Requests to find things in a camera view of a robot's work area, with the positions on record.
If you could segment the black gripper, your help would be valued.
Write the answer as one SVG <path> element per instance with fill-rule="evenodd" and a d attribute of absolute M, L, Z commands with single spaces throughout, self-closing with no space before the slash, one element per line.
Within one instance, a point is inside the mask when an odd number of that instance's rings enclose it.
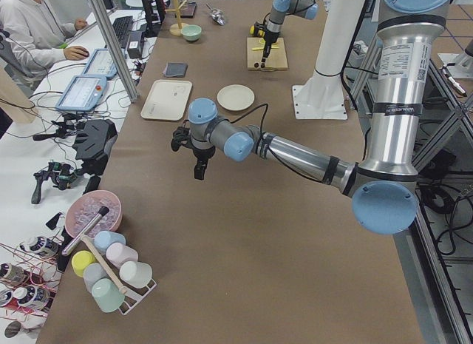
<path fill-rule="evenodd" d="M 192 137 L 191 129 L 188 127 L 178 127 L 172 134 L 171 149 L 177 152 L 180 147 L 191 149 L 197 158 L 194 167 L 194 178 L 203 180 L 208 161 L 214 156 L 215 147 L 206 141 L 199 141 Z"/>
<path fill-rule="evenodd" d="M 264 21 L 263 23 L 256 22 L 254 26 L 259 30 L 258 36 L 261 36 L 265 41 L 261 63 L 266 63 L 270 54 L 270 46 L 276 43 L 279 37 L 279 24 L 272 21 Z"/>

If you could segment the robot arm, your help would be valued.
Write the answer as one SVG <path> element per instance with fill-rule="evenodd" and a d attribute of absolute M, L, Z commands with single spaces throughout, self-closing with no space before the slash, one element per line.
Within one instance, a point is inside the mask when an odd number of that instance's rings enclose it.
<path fill-rule="evenodd" d="M 174 131 L 171 148 L 190 149 L 203 179 L 217 150 L 234 161 L 250 154 L 280 162 L 297 175 L 330 185 L 352 201 L 365 229 L 393 235 L 409 228 L 417 213 L 418 171 L 412 153 L 423 112 L 423 93 L 433 41 L 444 31 L 450 0 L 381 0 L 378 89 L 372 107 L 367 154 L 359 163 L 288 140 L 262 125 L 238 126 L 208 98 L 189 107 L 188 124 Z"/>
<path fill-rule="evenodd" d="M 273 0 L 269 14 L 263 18 L 263 22 L 255 22 L 250 29 L 253 37 L 262 37 L 264 40 L 261 61 L 254 64 L 255 68 L 265 68 L 272 46 L 277 42 L 282 30 L 282 25 L 287 16 L 298 16 L 307 20 L 313 20 L 319 6 L 316 0 Z"/>

